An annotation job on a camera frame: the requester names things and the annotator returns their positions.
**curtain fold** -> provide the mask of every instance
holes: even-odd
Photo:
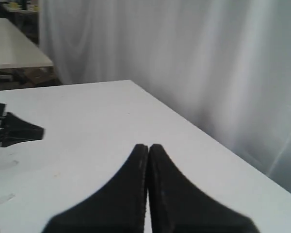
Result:
[[[291,192],[291,0],[39,2],[63,83],[133,80]]]

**background table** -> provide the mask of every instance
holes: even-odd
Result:
[[[291,194],[131,81],[1,91],[0,102],[46,129],[0,149],[0,232],[41,232],[101,188],[137,143],[160,143],[195,185],[253,219],[291,232]],[[149,210],[145,232],[151,232]]]
[[[51,67],[52,61],[11,22],[0,18],[0,69]]]

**white fabric backdrop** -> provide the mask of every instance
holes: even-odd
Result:
[[[291,192],[291,0],[40,3],[65,84],[131,79]]]

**white curtain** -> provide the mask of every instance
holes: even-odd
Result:
[[[131,79],[291,192],[291,0],[40,3],[63,83]]]

